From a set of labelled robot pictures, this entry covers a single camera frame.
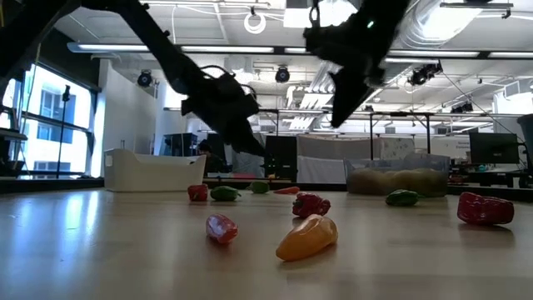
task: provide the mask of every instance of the table surface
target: table surface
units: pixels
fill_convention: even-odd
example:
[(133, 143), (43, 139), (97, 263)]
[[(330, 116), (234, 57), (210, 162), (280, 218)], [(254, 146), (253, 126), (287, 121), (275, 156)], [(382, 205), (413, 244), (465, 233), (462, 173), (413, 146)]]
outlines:
[[(533, 208), (479, 228), (457, 198), (387, 207), (382, 197), (321, 192), (335, 247), (281, 262), (294, 196), (191, 204), (185, 193), (53, 192), (0, 197), (1, 299), (525, 299), (533, 294)], [(229, 247), (205, 235), (222, 213)]]

